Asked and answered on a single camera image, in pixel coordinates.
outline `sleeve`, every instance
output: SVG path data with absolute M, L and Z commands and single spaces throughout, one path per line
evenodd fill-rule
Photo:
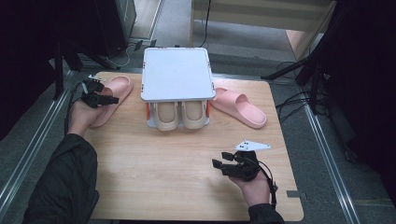
M 52 153 L 29 199 L 22 223 L 87 223 L 99 200 L 97 155 L 77 134 Z
M 282 216 L 269 203 L 259 203 L 249 207 L 251 224 L 283 224 Z

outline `floor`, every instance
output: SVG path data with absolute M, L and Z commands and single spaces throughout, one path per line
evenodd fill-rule
M 136 28 L 139 33 L 133 34 L 132 42 L 141 39 L 145 44 L 149 44 L 151 40 L 157 40 L 156 46 L 160 47 L 189 45 L 190 1 L 135 0 L 135 3 L 135 26 L 139 27 L 139 23 L 142 23 L 142 26 Z M 152 20 L 146 28 L 142 22 L 146 20 L 144 18 Z M 195 23 L 194 46 L 200 46 L 204 36 L 203 22 Z M 235 74 L 243 75 L 237 78 L 260 79 L 260 73 L 271 73 L 271 69 L 279 69 L 290 64 L 288 62 L 295 62 L 285 31 L 272 28 L 241 27 L 232 24 L 224 26 L 221 23 L 210 22 L 208 38 L 203 47 L 213 56 L 211 63 L 213 59 L 218 75 Z M 128 52 L 129 54 L 111 59 L 111 62 L 128 62 L 121 70 L 136 71 L 134 69 L 141 68 L 143 50 L 129 49 Z M 68 73 L 65 76 L 66 80 L 82 78 L 100 69 L 98 66 L 90 69 L 89 60 L 83 59 L 83 62 L 88 66 L 78 76 L 75 72 Z M 247 66 L 261 63 L 269 64 L 268 68 L 254 69 L 257 67 Z M 289 78 L 272 82 L 271 88 L 276 105 L 300 91 Z M 60 133 L 64 131 L 66 97 L 53 102 L 52 92 L 53 89 L 49 88 L 43 93 L 21 118 L 11 135 L 0 142 L 0 185 L 3 186 L 0 195 L 1 223 L 21 223 L 32 187 L 45 168 L 48 155 L 62 139 Z M 286 115 L 294 109 L 295 107 L 285 108 L 282 114 Z M 48 111 L 56 116 L 49 116 Z M 330 118 L 312 116 L 309 109 L 303 109 L 282 122 L 281 127 L 304 208 L 304 219 L 298 223 L 395 223 L 395 208 L 387 198 L 387 193 L 381 188 L 378 175 L 364 164 L 346 160 L 343 143 L 334 132 Z M 44 131 L 44 138 L 36 134 L 40 133 L 37 130 Z M 20 161 L 20 158 L 24 157 L 33 157 L 34 160 L 19 166 L 19 163 L 25 162 Z M 20 181 L 16 178 L 18 174 L 22 174 Z M 4 200 L 6 194 L 13 198 L 12 202 Z M 90 221 L 104 224 L 116 222 Z

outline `slide sandal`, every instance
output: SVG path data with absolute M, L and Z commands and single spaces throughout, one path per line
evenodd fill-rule
M 104 125 L 133 88 L 134 83 L 128 77 L 113 77 L 111 80 L 106 82 L 101 94 L 120 98 L 119 103 L 116 105 L 103 105 L 105 108 L 104 111 L 99 114 L 95 122 L 91 124 L 91 127 L 97 128 Z
M 206 122 L 205 101 L 184 101 L 181 103 L 181 119 L 184 127 L 200 129 Z
M 154 103 L 154 117 L 159 130 L 174 130 L 178 126 L 177 102 Z
M 267 121 L 265 114 L 251 104 L 245 94 L 237 91 L 216 88 L 216 96 L 210 104 L 254 129 L 262 128 Z

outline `person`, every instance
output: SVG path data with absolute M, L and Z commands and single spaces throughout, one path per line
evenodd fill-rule
M 84 134 L 103 110 L 74 102 L 68 132 L 36 183 L 22 223 L 88 223 L 99 193 L 97 154 Z M 229 178 L 242 190 L 251 223 L 284 223 L 269 204 L 270 190 L 261 172 L 249 182 Z

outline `hand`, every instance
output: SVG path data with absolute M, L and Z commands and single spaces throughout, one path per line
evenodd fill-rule
M 95 122 L 102 111 L 103 108 L 101 106 L 91 108 L 81 100 L 77 100 L 70 109 L 70 125 L 67 133 L 84 136 L 88 127 Z
M 229 178 L 242 190 L 249 207 L 259 203 L 270 202 L 270 187 L 268 186 L 267 178 L 262 172 L 258 172 L 257 176 L 250 181 L 235 177 Z

